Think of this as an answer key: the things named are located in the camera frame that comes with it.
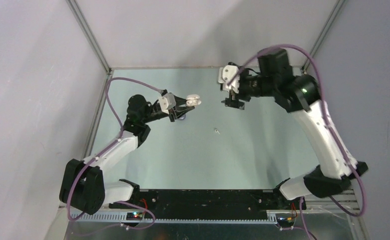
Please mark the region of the purple charging case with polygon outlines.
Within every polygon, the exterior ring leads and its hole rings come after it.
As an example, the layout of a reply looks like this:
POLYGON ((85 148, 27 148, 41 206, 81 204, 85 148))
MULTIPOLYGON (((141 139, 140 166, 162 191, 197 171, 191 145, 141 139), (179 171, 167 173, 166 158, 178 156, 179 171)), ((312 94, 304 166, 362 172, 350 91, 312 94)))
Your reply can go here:
POLYGON ((184 121, 186 119, 186 116, 184 115, 184 116, 182 116, 182 117, 180 117, 180 118, 178 118, 178 120, 180 120, 180 121, 184 121))

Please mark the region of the white charging case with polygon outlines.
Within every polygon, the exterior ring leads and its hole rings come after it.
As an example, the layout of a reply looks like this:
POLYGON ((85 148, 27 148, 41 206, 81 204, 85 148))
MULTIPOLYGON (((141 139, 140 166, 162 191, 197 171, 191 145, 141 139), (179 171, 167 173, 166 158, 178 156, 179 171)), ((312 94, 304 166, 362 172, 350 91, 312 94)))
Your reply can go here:
POLYGON ((188 107, 195 107, 202 103, 200 96, 197 94, 190 94, 186 96, 186 103, 185 105, 188 107))

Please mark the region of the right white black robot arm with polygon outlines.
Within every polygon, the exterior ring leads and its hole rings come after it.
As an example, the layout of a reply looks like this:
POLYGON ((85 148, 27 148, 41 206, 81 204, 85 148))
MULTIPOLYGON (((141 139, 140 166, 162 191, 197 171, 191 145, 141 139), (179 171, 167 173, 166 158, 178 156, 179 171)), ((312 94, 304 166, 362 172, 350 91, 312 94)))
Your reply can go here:
POLYGON ((317 80, 308 74, 295 75, 283 48, 259 56, 258 63, 258 72, 233 62, 219 69, 220 89, 229 94, 224 105, 243 110, 253 97, 272 97, 299 123, 318 159, 314 170, 276 187, 274 204, 286 209, 302 196, 325 198, 347 190, 353 179, 368 171, 368 165, 357 161, 340 139, 317 80))

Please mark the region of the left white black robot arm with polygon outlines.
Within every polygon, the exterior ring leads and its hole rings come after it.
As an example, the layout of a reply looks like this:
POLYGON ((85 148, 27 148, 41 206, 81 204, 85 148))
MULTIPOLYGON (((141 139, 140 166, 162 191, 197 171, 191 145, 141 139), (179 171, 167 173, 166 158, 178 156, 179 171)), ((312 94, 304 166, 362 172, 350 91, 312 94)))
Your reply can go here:
POLYGON ((105 174, 145 142, 151 130, 148 123, 163 118, 174 122, 200 104, 197 94, 181 98, 164 93, 154 103, 140 94, 130 97, 126 119, 116 137, 99 153, 67 163, 59 200, 89 215, 103 205, 120 201, 128 208, 137 207, 141 201, 137 184, 127 180, 105 182, 105 174))

